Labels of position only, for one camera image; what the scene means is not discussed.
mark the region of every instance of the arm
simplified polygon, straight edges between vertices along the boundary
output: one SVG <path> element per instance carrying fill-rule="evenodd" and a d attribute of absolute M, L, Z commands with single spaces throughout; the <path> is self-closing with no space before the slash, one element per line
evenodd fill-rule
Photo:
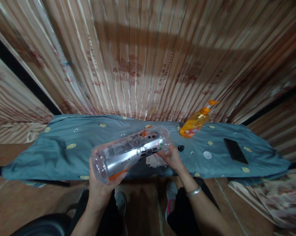
<path fill-rule="evenodd" d="M 171 144 L 170 150 L 167 154 L 164 154 L 163 152 L 158 152 L 157 154 L 178 173 L 187 193 L 197 189 L 198 184 L 183 165 L 178 151 L 173 143 Z M 200 191 L 190 197 L 189 200 L 198 228 L 203 235 L 234 235 L 220 211 L 209 200 L 203 191 Z"/>
<path fill-rule="evenodd" d="M 111 192 L 120 184 L 127 173 L 121 174 L 119 177 L 104 185 L 98 182 L 93 172 L 91 159 L 89 159 L 90 175 L 89 175 L 89 199 L 87 207 L 81 218 L 79 219 L 71 236 L 92 236 L 96 235 L 101 222 L 104 210 L 109 203 Z"/>

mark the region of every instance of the pump nozzle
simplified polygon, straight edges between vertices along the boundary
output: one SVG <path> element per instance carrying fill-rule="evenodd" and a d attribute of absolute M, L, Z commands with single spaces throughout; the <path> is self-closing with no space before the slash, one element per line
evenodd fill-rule
<path fill-rule="evenodd" d="M 208 103 L 209 103 L 209 105 L 213 106 L 213 105 L 215 105 L 215 104 L 217 104 L 217 103 L 219 103 L 219 102 L 214 101 L 214 100 L 209 100 Z"/>
<path fill-rule="evenodd" d="M 210 108 L 213 106 L 213 105 L 215 105 L 215 104 L 217 104 L 217 103 L 219 103 L 218 101 L 214 101 L 214 100 L 209 100 L 209 105 L 207 106 L 207 107 L 203 107 L 203 109 L 201 110 L 201 113 L 203 113 L 203 114 L 208 114 L 209 112 L 210 112 Z"/>

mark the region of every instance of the left hand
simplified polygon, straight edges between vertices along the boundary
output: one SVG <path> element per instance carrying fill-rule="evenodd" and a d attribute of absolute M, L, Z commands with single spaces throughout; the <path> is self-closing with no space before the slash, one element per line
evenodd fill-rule
<path fill-rule="evenodd" d="M 107 204 L 109 203 L 111 193 L 113 189 L 121 183 L 121 181 L 126 177 L 127 172 L 122 173 L 116 179 L 110 181 L 107 184 L 103 184 L 96 180 L 95 174 L 93 171 L 93 166 L 91 164 L 91 158 L 89 158 L 89 200 L 87 208 L 92 211 L 101 211 L 104 210 Z"/>

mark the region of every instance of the silver bracelet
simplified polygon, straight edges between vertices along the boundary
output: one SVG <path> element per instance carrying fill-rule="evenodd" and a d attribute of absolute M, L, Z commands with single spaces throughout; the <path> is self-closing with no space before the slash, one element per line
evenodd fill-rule
<path fill-rule="evenodd" d="M 198 194 L 200 191 L 201 191 L 201 187 L 198 185 L 197 189 L 195 189 L 192 192 L 187 193 L 186 196 L 188 198 L 190 198 L 190 197 L 194 196 L 195 194 Z"/>

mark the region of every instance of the black bottle cap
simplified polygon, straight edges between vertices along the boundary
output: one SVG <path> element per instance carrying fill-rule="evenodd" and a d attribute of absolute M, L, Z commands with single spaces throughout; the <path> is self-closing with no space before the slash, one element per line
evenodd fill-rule
<path fill-rule="evenodd" d="M 178 150 L 179 150 L 179 151 L 183 151 L 183 150 L 184 150 L 184 146 L 183 146 L 183 145 L 179 145 L 179 146 L 178 146 Z"/>

